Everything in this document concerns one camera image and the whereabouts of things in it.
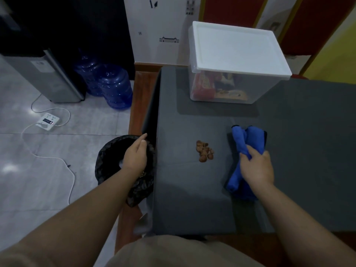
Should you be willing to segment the red snack packet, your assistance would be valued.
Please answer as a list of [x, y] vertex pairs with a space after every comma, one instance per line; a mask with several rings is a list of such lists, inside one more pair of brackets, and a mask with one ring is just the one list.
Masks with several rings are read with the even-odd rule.
[[215, 94], [214, 80], [203, 73], [195, 74], [190, 98], [194, 101], [210, 101], [215, 99]]

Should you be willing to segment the grey water dispenser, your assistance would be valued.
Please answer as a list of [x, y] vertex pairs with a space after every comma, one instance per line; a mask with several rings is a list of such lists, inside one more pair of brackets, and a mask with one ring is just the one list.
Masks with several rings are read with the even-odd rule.
[[42, 95], [53, 103], [78, 103], [85, 100], [50, 50], [2, 51], [4, 59]]

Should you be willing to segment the person's left forearm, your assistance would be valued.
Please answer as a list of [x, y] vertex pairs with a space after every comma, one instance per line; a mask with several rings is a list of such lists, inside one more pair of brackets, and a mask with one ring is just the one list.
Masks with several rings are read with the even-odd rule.
[[93, 267], [143, 170], [122, 168], [0, 252], [0, 267]]

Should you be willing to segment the white storage box lid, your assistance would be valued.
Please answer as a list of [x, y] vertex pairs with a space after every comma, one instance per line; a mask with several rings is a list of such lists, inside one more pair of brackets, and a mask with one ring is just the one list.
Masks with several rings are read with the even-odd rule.
[[201, 71], [289, 79], [292, 72], [272, 31], [194, 21], [190, 66]]

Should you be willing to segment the black bagged trash bin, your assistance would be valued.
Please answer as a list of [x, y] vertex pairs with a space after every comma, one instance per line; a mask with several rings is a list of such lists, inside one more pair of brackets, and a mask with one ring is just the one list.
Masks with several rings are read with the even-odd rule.
[[[95, 177], [98, 185], [109, 179], [120, 169], [120, 163], [127, 148], [134, 143], [139, 136], [123, 135], [112, 139], [106, 143], [98, 153], [95, 165]], [[156, 153], [154, 146], [147, 141], [147, 164], [142, 175], [136, 180], [130, 189], [126, 204], [129, 207], [135, 207], [145, 198], [147, 198], [154, 190], [154, 174], [156, 171]]]

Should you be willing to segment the person's left hand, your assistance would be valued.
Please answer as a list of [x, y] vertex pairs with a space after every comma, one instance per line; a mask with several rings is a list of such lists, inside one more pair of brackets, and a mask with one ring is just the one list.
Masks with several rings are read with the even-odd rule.
[[135, 149], [135, 142], [126, 150], [122, 170], [129, 172], [135, 179], [139, 178], [147, 164], [147, 149]]

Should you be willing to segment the person's right hand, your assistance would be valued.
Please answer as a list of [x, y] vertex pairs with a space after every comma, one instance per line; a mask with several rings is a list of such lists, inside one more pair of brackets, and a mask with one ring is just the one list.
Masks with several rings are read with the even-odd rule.
[[247, 156], [240, 153], [240, 169], [244, 180], [254, 193], [274, 184], [274, 169], [268, 151], [264, 151], [263, 161], [248, 161]]

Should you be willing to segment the person's beige shirt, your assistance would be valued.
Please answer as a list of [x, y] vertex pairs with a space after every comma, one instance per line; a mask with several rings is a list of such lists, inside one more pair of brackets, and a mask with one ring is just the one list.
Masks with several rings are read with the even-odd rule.
[[265, 267], [219, 241], [173, 235], [142, 238], [122, 247], [105, 267]]

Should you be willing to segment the pile of brown nut shells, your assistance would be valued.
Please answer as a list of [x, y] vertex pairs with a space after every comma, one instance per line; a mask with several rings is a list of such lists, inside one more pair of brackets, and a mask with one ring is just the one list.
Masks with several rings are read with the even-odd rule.
[[209, 143], [197, 140], [195, 148], [199, 153], [199, 162], [204, 163], [214, 159], [214, 150], [209, 146]]

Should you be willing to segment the white power strip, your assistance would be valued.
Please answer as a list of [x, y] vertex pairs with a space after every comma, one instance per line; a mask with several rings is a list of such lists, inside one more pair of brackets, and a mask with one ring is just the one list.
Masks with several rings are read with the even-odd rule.
[[45, 112], [44, 115], [34, 125], [43, 130], [50, 131], [56, 126], [59, 121], [59, 117], [51, 113]]

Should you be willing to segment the clear plastic storage box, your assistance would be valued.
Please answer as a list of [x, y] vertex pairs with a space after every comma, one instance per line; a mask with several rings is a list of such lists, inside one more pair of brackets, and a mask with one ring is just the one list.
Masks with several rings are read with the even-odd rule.
[[[189, 64], [189, 91], [192, 90], [192, 84], [194, 81], [194, 76], [197, 73], [192, 72], [191, 66]], [[244, 103], [253, 104], [260, 97], [262, 97], [266, 92], [268, 92], [272, 87], [278, 84], [282, 80], [278, 77], [270, 76], [256, 76], [256, 75], [244, 75], [244, 74], [234, 74], [229, 72], [215, 72], [215, 71], [201, 71], [198, 73], [203, 73], [214, 80], [215, 90], [242, 90], [247, 96], [247, 101], [242, 100], [229, 100], [229, 99], [213, 99], [206, 102], [220, 102], [220, 103]]]

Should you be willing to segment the blue cloth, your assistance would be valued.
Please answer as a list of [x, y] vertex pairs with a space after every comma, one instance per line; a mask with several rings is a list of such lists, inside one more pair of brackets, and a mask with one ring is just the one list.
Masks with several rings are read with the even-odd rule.
[[[266, 131], [255, 126], [249, 126], [246, 129], [243, 129], [238, 125], [232, 126], [231, 129], [238, 155], [242, 153], [246, 155], [249, 160], [252, 158], [248, 152], [247, 145], [254, 148], [260, 154], [264, 153], [267, 140]], [[240, 165], [241, 163], [238, 161], [234, 172], [225, 185], [225, 189], [237, 199], [246, 202], [255, 202], [257, 197], [248, 183], [244, 180]]]

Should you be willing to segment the grey table cloth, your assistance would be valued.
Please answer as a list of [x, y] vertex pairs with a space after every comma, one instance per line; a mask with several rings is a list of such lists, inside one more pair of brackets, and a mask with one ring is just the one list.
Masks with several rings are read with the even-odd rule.
[[[146, 133], [156, 139], [152, 230], [157, 235], [272, 233], [260, 202], [224, 185], [238, 152], [233, 125], [267, 132], [275, 186], [333, 232], [356, 233], [356, 85], [282, 80], [254, 104], [189, 98], [187, 68], [158, 74]], [[214, 159], [199, 162], [196, 141]]]

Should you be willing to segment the white cardboard box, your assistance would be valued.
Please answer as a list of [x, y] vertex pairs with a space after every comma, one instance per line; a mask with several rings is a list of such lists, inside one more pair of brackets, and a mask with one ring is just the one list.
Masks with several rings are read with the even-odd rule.
[[201, 0], [124, 0], [137, 64], [189, 64], [188, 30]]

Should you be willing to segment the person's right forearm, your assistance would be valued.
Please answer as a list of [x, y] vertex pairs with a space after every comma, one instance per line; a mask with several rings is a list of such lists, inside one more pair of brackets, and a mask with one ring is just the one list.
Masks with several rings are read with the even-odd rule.
[[356, 251], [272, 183], [250, 184], [288, 257], [301, 267], [356, 267]]

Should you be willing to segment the blue water jug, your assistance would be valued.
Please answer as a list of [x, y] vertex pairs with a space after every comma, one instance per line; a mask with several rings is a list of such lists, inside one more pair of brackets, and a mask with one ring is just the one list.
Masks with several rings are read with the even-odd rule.
[[100, 61], [80, 48], [78, 52], [78, 58], [73, 64], [74, 71], [82, 77], [88, 94], [103, 97], [103, 92], [96, 79], [97, 70], [101, 67]]
[[96, 79], [109, 107], [126, 110], [131, 107], [133, 90], [128, 72], [115, 64], [103, 64], [97, 70]]

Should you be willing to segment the orange snack packet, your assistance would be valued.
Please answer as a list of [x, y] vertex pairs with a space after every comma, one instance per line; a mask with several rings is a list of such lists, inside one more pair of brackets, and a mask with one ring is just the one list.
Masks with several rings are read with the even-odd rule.
[[218, 89], [215, 93], [215, 99], [229, 99], [247, 101], [248, 96], [242, 90], [222, 90]]

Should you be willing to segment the black cabinet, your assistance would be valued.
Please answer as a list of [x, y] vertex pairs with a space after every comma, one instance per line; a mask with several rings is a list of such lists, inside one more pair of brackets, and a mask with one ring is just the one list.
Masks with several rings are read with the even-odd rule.
[[4, 0], [45, 48], [93, 55], [124, 68], [135, 79], [124, 0]]

